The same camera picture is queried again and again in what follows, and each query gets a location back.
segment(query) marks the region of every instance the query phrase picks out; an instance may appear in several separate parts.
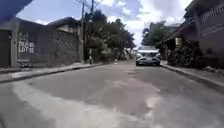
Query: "utility pole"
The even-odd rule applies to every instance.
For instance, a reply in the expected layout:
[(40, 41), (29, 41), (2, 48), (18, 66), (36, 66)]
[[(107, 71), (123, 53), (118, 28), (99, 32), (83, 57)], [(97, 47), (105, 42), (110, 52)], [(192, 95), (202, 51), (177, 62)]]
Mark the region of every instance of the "utility pole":
[(85, 38), (84, 38), (84, 10), (85, 9), (85, 3), (82, 3), (82, 14), (81, 14), (81, 31), (80, 31), (80, 40), (81, 44), (79, 45), (79, 57), (80, 62), (84, 63), (84, 47), (85, 47)]
[[(92, 20), (92, 14), (93, 14), (93, 11), (94, 11), (94, 0), (92, 0), (92, 4), (91, 4), (91, 9), (90, 9), (90, 20)], [(89, 38), (91, 38), (91, 34), (92, 34), (92, 33), (91, 33), (91, 30), (92, 30), (92, 27), (93, 27), (93, 26), (92, 26), (93, 24), (90, 24), (90, 22), (91, 22), (91, 21), (88, 22), (88, 24), (89, 24), (89, 25), (88, 25), (88, 26), (89, 26), (89, 27), (88, 27), (88, 28), (89, 28)], [(92, 52), (92, 48), (89, 48), (89, 63), (90, 63), (90, 64), (93, 64), (92, 53), (93, 53), (93, 52)]]

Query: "concrete road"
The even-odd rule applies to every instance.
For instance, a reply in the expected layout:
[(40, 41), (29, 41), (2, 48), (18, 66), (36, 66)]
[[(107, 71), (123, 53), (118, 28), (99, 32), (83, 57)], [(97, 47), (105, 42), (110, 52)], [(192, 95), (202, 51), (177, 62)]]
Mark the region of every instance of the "concrete road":
[(223, 95), (133, 62), (0, 86), (5, 128), (223, 128), (223, 108)]

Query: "license plate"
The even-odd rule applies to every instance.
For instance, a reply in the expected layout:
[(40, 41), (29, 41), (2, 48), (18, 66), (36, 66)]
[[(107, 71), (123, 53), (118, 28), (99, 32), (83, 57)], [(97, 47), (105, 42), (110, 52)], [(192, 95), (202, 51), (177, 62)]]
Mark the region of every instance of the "license plate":
[(147, 57), (146, 60), (152, 60), (152, 58)]

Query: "car headlight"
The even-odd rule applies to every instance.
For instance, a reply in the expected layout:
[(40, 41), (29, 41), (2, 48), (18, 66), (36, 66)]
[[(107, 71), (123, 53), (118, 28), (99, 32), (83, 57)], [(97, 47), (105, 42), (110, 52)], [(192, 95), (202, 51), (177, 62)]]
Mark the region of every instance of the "car headlight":
[(136, 55), (137, 57), (142, 57), (142, 55), (140, 54), (140, 53), (137, 53), (137, 55)]

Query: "car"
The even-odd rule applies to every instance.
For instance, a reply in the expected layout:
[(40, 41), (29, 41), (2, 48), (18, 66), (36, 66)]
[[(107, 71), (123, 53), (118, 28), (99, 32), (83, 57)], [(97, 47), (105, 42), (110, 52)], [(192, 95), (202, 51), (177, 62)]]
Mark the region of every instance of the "car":
[(140, 65), (155, 65), (159, 66), (161, 61), (160, 53), (156, 49), (137, 50), (136, 66)]

